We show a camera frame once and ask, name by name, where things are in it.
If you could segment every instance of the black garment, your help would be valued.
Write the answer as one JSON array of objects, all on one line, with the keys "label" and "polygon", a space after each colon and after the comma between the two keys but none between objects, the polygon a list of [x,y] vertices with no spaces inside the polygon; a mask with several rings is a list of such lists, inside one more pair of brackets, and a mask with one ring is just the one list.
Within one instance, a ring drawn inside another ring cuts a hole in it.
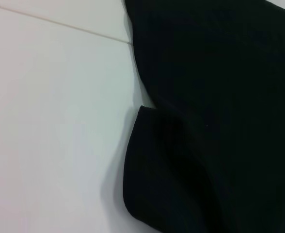
[{"label": "black garment", "polygon": [[285,10],[126,0],[142,108],[124,201],[164,233],[285,233]]}]

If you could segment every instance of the dark clothing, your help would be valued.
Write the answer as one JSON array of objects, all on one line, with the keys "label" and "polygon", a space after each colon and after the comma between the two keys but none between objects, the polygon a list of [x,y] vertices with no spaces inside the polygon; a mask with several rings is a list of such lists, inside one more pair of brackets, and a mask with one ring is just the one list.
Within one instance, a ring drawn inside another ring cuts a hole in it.
[{"label": "dark clothing", "polygon": [[124,201],[163,233],[285,233],[285,10],[126,0],[142,107]]}]

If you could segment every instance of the black fabric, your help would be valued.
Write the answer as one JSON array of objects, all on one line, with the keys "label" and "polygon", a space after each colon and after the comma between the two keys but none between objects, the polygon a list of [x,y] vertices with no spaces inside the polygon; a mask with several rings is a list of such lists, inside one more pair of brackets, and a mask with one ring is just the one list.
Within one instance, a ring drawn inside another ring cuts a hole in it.
[{"label": "black fabric", "polygon": [[124,201],[163,233],[285,233],[285,10],[126,0],[157,109],[139,112]]}]

